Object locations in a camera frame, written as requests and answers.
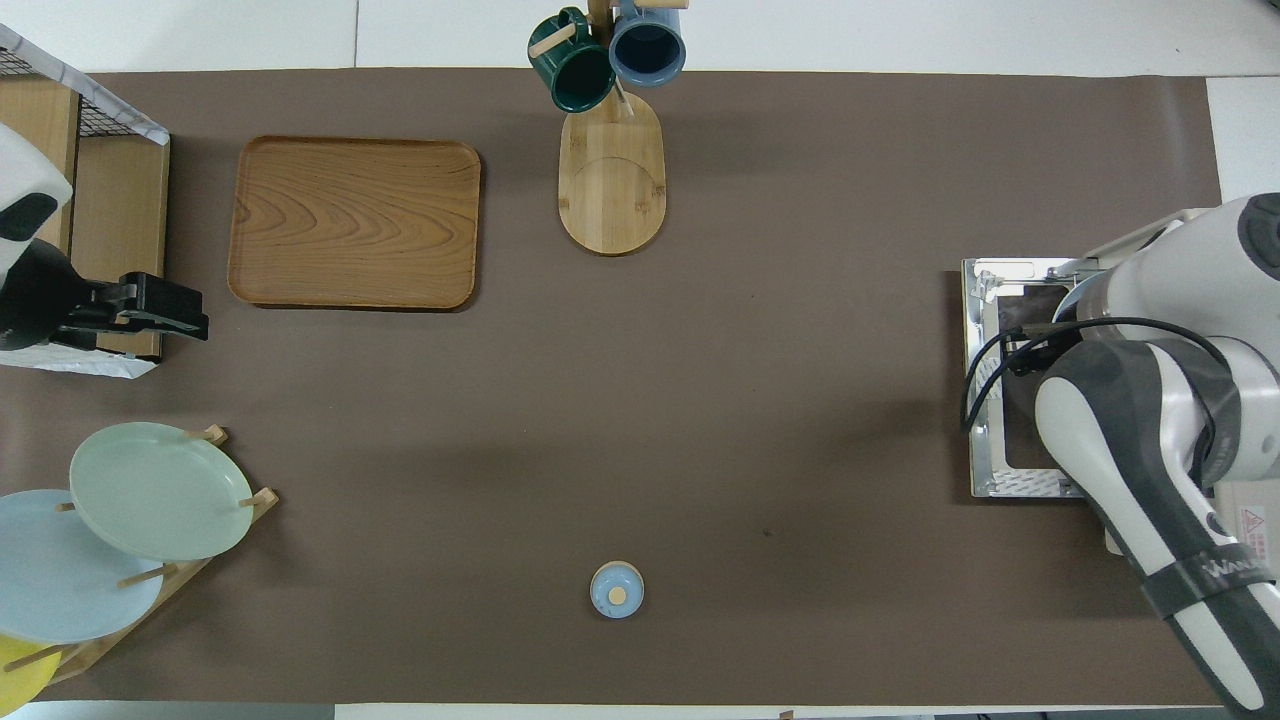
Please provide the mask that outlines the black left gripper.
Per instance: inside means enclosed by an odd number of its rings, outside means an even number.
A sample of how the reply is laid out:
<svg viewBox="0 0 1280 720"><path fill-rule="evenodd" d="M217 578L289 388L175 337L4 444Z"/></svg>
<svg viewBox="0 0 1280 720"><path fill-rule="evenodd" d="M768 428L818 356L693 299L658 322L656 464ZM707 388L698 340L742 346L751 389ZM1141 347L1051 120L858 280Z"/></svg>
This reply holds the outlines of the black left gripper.
<svg viewBox="0 0 1280 720"><path fill-rule="evenodd" d="M145 272L120 277L122 309L147 316L204 315L204 296L192 288ZM82 278L70 259L55 246L33 240L0 284L0 351L40 345L77 350L96 347L101 334L174 334L207 341L207 324L186 324L147 318L115 318L120 306L114 286Z"/></svg>

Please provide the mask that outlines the beige toaster oven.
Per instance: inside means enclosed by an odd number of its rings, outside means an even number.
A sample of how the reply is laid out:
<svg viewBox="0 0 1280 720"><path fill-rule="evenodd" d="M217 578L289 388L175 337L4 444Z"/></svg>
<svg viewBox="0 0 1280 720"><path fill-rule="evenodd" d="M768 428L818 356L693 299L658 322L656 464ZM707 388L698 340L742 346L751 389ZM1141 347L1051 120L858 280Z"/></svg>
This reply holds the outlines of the beige toaster oven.
<svg viewBox="0 0 1280 720"><path fill-rule="evenodd" d="M1092 254L1098 273L1062 313L1179 325L1224 342L1240 397L1231 465L1210 484L1229 530L1280 571L1280 192L1192 209Z"/></svg>

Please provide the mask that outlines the wooden two-tier shelf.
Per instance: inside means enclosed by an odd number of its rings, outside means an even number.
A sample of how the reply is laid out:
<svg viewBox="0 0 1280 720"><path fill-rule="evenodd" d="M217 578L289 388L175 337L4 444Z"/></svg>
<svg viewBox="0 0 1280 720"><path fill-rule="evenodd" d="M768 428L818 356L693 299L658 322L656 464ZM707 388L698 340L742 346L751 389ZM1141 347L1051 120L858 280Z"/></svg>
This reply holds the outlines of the wooden two-tier shelf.
<svg viewBox="0 0 1280 720"><path fill-rule="evenodd" d="M0 77L0 123L36 146L73 196L37 231L88 281L161 275L169 147L136 135L78 136L79 96L41 76Z"/></svg>

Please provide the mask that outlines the pale green plate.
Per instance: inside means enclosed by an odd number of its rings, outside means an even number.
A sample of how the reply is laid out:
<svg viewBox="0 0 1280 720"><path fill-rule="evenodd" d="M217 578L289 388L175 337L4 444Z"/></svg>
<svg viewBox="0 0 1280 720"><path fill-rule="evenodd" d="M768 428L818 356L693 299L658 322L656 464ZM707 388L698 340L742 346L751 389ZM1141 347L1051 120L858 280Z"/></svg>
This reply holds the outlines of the pale green plate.
<svg viewBox="0 0 1280 720"><path fill-rule="evenodd" d="M76 511L109 544L159 562L210 559L250 532L252 489L218 446L178 427L129 421L92 433L74 451Z"/></svg>

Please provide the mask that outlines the wooden serving tray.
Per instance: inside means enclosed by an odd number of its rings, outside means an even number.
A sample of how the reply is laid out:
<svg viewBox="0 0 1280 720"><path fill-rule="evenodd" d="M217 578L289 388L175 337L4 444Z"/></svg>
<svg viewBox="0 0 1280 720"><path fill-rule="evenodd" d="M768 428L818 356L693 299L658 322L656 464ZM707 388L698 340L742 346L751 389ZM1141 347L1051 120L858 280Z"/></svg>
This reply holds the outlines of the wooden serving tray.
<svg viewBox="0 0 1280 720"><path fill-rule="evenodd" d="M481 158L460 141L252 138L228 288L260 307L454 311L477 283L481 190Z"/></svg>

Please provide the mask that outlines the wooden plate rack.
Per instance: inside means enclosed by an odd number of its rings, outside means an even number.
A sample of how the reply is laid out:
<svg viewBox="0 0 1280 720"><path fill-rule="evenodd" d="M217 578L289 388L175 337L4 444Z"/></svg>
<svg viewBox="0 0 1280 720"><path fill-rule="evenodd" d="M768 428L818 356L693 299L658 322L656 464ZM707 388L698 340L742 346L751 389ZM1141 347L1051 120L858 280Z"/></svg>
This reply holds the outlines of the wooden plate rack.
<svg viewBox="0 0 1280 720"><path fill-rule="evenodd" d="M207 439L219 448L227 442L227 430L212 424L204 430L186 430L188 436L195 436L202 439ZM252 491L252 496L244 501L244 505L253 510L253 523L259 521L266 512L269 512L279 501L275 492L270 488L261 488ZM61 511L74 511L76 507L70 500L68 503L63 503L59 507ZM151 577L160 577L163 579L161 591L154 603L154 606L137 621L128 625L119 632L111 633L110 635L104 635L96 639L74 643L74 644L60 644L61 661L58 670L50 679L51 683L58 683L72 676L77 676L84 673L88 667L92 667L101 657L104 657L110 650L113 650L120 641L123 641L128 634L145 623L157 609L160 609L166 601L169 601L183 585L186 585L192 578L195 578L200 571L202 571L210 561L214 559L204 559L188 562L161 562L160 568L152 571L146 571L143 574L129 577L119 583L122 588L136 585Z"/></svg>

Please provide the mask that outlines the light blue plate in rack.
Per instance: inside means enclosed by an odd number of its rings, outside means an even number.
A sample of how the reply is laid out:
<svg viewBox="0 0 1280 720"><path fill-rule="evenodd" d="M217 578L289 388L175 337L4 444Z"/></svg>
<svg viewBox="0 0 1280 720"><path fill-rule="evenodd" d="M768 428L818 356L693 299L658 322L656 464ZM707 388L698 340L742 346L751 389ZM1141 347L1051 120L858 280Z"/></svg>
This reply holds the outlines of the light blue plate in rack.
<svg viewBox="0 0 1280 720"><path fill-rule="evenodd" d="M0 634L45 644L96 639L140 620L155 603L160 577L122 588L160 565L101 539L64 489L0 497Z"/></svg>

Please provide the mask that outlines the yellow plate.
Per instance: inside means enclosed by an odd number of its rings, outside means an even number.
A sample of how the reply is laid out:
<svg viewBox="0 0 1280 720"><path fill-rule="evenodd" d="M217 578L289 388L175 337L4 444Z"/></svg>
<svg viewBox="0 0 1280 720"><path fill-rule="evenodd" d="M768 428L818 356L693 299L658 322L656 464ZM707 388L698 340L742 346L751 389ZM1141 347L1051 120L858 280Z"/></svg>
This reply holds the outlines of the yellow plate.
<svg viewBox="0 0 1280 720"><path fill-rule="evenodd" d="M61 661L60 644L32 643L0 634L0 717L31 702Z"/></svg>

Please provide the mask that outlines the wooden mug tree stand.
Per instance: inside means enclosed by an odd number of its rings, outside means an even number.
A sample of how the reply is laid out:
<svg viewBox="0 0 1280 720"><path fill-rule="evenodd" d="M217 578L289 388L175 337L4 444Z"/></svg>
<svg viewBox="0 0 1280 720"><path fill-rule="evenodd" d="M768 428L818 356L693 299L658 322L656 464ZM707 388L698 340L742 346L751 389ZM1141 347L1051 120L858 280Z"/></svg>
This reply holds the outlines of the wooden mug tree stand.
<svg viewBox="0 0 1280 720"><path fill-rule="evenodd" d="M617 1L588 0L581 12L609 56ZM666 219L660 122L630 86L614 73L612 90L596 106L564 113L559 137L561 223L576 243L602 256L636 252Z"/></svg>

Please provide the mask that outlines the dark green mug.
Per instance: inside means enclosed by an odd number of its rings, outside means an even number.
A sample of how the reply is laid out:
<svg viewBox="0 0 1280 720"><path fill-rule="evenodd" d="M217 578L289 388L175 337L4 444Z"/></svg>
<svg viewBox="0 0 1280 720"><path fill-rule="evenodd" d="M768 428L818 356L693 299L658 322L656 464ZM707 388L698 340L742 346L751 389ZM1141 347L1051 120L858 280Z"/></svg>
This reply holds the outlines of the dark green mug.
<svg viewBox="0 0 1280 720"><path fill-rule="evenodd" d="M593 109L614 83L608 51L595 40L588 17L576 6L564 6L535 27L527 44L527 59L553 104L566 113Z"/></svg>

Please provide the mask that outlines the blue mug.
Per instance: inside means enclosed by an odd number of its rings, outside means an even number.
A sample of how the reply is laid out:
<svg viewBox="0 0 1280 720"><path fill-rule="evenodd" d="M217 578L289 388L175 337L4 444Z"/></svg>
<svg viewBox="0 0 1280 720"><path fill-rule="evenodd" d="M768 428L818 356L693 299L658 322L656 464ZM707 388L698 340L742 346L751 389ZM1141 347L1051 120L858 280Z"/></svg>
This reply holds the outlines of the blue mug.
<svg viewBox="0 0 1280 720"><path fill-rule="evenodd" d="M639 87L669 83L685 68L687 50L680 13L689 0L616 0L609 46L617 77Z"/></svg>

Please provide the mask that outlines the brown table mat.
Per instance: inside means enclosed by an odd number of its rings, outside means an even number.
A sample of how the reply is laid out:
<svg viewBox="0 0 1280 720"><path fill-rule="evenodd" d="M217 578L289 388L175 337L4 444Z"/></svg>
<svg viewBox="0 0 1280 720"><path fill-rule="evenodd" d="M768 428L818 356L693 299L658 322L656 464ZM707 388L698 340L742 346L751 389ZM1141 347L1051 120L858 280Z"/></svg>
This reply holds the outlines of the brown table mat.
<svg viewBox="0 0 1280 720"><path fill-rule="evenodd" d="M645 92L668 213L627 258L564 233L527 68L101 82L172 133L165 273L210 337L136 380L0 366L0 493L146 420L224 425L280 502L47 700L1215 703L1094 514L973 498L959 425L963 260L1216 205L1203 79L687 73ZM265 135L475 147L471 300L237 299Z"/></svg>

